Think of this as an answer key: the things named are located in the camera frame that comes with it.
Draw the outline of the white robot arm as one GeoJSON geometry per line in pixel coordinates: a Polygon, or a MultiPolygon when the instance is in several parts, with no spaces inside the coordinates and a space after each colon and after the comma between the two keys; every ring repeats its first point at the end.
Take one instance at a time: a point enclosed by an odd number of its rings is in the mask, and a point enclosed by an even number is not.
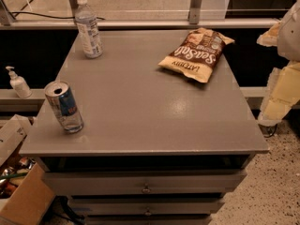
{"type": "Polygon", "coordinates": [[[277,54],[287,60],[286,66],[271,71],[258,116],[260,125],[273,127],[300,101],[300,0],[257,43],[276,47],[277,54]]]}

